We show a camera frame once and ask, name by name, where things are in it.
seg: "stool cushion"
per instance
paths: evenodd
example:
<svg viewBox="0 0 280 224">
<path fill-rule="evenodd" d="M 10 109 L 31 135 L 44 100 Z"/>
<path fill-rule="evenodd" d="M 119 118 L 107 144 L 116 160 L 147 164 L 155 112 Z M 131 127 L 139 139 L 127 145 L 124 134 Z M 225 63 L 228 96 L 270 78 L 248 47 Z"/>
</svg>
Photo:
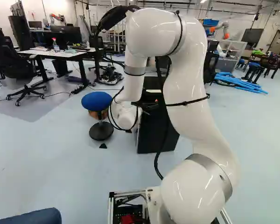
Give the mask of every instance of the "stool cushion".
<svg viewBox="0 0 280 224">
<path fill-rule="evenodd" d="M 249 66 L 260 66 L 260 64 L 258 64 L 258 63 L 255 63 L 255 62 L 249 62 L 249 64 L 248 64 Z"/>
<path fill-rule="evenodd" d="M 91 92 L 83 96 L 82 106 L 89 111 L 103 111 L 111 103 L 112 97 L 106 92 Z"/>
</svg>

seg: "blue bin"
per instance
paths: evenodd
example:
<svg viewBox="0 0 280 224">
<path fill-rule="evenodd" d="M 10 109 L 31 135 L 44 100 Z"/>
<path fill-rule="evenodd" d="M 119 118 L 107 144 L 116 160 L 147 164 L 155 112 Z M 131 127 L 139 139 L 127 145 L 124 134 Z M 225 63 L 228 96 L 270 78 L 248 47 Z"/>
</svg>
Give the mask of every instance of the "blue bin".
<svg viewBox="0 0 280 224">
<path fill-rule="evenodd" d="M 209 25 L 209 26 L 213 26 L 213 27 L 218 25 L 218 23 L 219 23 L 219 20 L 212 20 L 212 19 L 204 19 L 203 20 L 204 25 Z"/>
</svg>

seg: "bottle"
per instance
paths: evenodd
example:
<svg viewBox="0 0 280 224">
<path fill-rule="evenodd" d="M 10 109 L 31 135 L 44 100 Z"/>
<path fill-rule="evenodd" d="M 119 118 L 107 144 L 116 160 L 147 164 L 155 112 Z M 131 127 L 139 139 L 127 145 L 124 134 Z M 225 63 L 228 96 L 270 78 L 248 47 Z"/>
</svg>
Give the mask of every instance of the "bottle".
<svg viewBox="0 0 280 224">
<path fill-rule="evenodd" d="M 54 51 L 55 52 L 59 52 L 60 48 L 59 48 L 59 46 L 56 43 L 56 38 L 53 37 L 52 40 L 53 40 L 53 49 L 54 49 Z"/>
</svg>

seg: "black stool base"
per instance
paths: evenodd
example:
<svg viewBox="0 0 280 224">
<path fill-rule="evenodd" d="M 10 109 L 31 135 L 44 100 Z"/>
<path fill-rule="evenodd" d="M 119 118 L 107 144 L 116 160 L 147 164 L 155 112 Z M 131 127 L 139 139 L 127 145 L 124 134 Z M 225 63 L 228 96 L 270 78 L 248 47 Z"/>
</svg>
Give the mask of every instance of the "black stool base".
<svg viewBox="0 0 280 224">
<path fill-rule="evenodd" d="M 96 141 L 108 139 L 114 132 L 114 127 L 109 122 L 94 124 L 89 130 L 89 136 Z"/>
</svg>

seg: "black strap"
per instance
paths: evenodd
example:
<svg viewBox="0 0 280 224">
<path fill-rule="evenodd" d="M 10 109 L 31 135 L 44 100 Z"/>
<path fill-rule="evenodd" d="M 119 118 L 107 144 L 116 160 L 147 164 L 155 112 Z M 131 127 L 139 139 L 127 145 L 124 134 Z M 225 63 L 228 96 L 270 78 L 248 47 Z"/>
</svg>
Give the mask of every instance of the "black strap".
<svg viewBox="0 0 280 224">
<path fill-rule="evenodd" d="M 210 94 L 206 94 L 206 97 L 203 97 L 203 98 L 199 98 L 199 99 L 194 99 L 194 100 L 191 100 L 191 101 L 184 101 L 184 102 L 181 102 L 181 103 L 177 103 L 177 104 L 166 104 L 166 106 L 186 106 L 188 104 L 192 104 L 192 103 L 197 103 L 199 101 L 203 101 L 205 99 L 208 99 L 210 98 Z"/>
<path fill-rule="evenodd" d="M 179 19 L 179 22 L 181 23 L 181 34 L 180 34 L 180 36 L 179 36 L 179 40 L 178 40 L 178 42 L 177 42 L 177 45 L 176 45 L 176 47 L 169 53 L 169 54 L 167 54 L 166 56 L 168 56 L 168 55 L 171 55 L 176 49 L 177 49 L 177 47 L 178 47 L 178 45 L 179 45 L 179 43 L 181 42 L 181 40 L 182 40 L 182 32 L 183 32 L 183 28 L 182 28 L 182 19 L 181 19 L 181 17 L 179 16 L 179 10 L 177 10 L 176 12 L 175 12 L 175 15 L 177 15 L 178 16 L 178 19 Z"/>
<path fill-rule="evenodd" d="M 134 75 L 134 74 L 129 74 L 129 73 L 126 73 L 126 74 L 129 75 L 129 76 L 143 76 L 143 75 L 145 75 L 145 72 L 143 74 L 140 74 L 140 75 Z"/>
</svg>

